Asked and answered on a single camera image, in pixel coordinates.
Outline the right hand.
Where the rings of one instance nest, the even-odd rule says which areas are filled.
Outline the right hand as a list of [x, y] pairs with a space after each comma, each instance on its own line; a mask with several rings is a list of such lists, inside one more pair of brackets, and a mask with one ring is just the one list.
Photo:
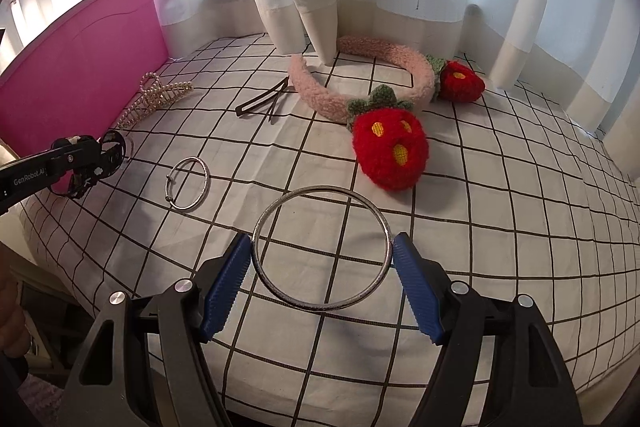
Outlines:
[[17, 302], [17, 283], [4, 257], [1, 257], [0, 287], [0, 349], [9, 358], [22, 357], [28, 351], [30, 335]]

